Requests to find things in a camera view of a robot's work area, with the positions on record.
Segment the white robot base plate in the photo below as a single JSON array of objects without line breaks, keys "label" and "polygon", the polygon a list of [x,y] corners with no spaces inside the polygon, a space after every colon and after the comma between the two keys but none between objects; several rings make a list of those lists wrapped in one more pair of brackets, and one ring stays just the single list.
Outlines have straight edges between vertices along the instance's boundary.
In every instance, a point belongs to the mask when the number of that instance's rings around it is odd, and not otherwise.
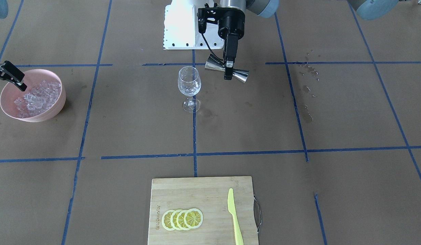
[{"label": "white robot base plate", "polygon": [[217,34],[218,26],[206,25],[204,37],[198,31],[198,9],[205,4],[213,6],[213,0],[172,0],[165,7],[163,48],[166,50],[222,49],[223,39]]}]

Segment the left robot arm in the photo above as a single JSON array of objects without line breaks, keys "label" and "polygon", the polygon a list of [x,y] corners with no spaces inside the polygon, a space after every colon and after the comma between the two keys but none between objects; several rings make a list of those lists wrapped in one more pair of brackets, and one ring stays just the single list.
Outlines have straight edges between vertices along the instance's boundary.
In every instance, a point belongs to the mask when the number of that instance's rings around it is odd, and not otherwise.
[{"label": "left robot arm", "polygon": [[223,73],[225,80],[233,78],[245,82],[249,71],[237,69],[234,64],[237,58],[239,40],[245,35],[247,12],[261,18],[270,18],[277,13],[291,14],[293,17],[305,17],[308,12],[330,15],[348,6],[364,20],[378,19],[389,13],[397,0],[219,0],[215,3],[205,2],[196,10],[196,30],[205,37],[208,25],[216,29],[216,34],[223,41],[222,57],[218,57],[206,39],[204,43],[209,50],[205,69]]}]

